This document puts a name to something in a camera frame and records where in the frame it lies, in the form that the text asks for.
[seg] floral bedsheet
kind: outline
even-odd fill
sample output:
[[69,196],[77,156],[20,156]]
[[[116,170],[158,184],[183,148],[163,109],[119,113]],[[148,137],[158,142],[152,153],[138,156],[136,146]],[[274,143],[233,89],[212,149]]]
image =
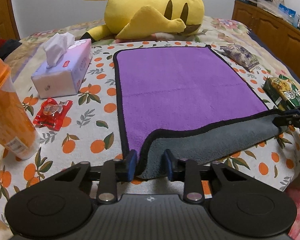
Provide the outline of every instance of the floral bedsheet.
[[[15,88],[31,119],[33,111],[29,109],[36,113],[43,101],[37,97],[30,79],[31,74],[45,59],[42,43],[56,32],[70,32],[78,39],[87,29],[99,24],[102,24],[102,21],[33,34],[21,40],[23,44],[7,57],[5,62],[13,69]],[[92,64],[82,83],[79,96],[67,98],[74,101],[74,106],[67,114],[60,132],[40,128],[38,131],[41,135],[41,151],[26,161],[19,161],[0,146],[0,239],[8,239],[11,236],[4,217],[4,206],[13,194],[79,161],[88,160],[92,165],[101,165],[105,160],[121,158],[112,68],[112,55],[115,51],[135,47],[210,44],[220,52],[219,46],[230,43],[244,46],[259,59],[260,65],[252,73],[247,73],[241,66],[225,58],[264,100],[269,109],[275,106],[262,89],[267,76],[278,77],[284,74],[292,79],[300,90],[300,84],[293,79],[288,69],[252,40],[248,29],[236,21],[204,17],[199,33],[187,38],[156,33],[142,41],[120,41],[109,37],[94,43]],[[101,103],[88,100],[88,97],[91,99],[95,96],[101,99]],[[37,161],[39,156],[41,160],[44,159],[43,163]],[[300,174],[300,132],[290,126],[277,138],[232,153],[221,161],[283,191]],[[166,179],[136,179],[118,187],[121,193],[180,193],[182,183],[168,183]]]

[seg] stuffed animal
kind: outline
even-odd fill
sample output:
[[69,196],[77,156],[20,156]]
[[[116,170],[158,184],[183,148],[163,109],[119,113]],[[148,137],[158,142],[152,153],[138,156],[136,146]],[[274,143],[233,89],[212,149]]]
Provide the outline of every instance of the stuffed animal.
[[202,0],[108,0],[105,24],[81,38],[95,42],[115,34],[116,39],[131,40],[159,32],[191,36],[198,32],[203,16]]

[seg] red snack package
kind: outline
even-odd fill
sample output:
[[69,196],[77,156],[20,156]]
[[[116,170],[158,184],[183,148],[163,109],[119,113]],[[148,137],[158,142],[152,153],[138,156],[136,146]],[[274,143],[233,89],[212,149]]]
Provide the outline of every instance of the red snack package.
[[42,103],[41,109],[35,116],[33,123],[59,131],[72,103],[72,101],[68,100],[58,104],[53,98],[48,98]]

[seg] red logo label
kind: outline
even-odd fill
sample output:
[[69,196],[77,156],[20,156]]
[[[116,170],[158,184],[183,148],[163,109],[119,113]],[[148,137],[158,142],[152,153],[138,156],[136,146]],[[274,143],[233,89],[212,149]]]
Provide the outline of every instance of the red logo label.
[[70,63],[70,60],[67,60],[67,61],[63,64],[62,67],[67,67],[67,66],[69,65],[69,63]]

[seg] pink and purple tissue package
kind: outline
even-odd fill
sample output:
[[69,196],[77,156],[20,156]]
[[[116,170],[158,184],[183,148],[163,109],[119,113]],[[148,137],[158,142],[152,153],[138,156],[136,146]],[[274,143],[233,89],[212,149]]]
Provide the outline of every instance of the pink and purple tissue package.
[[47,61],[31,76],[40,98],[62,97],[78,93],[92,59],[91,40],[75,41],[54,67]]

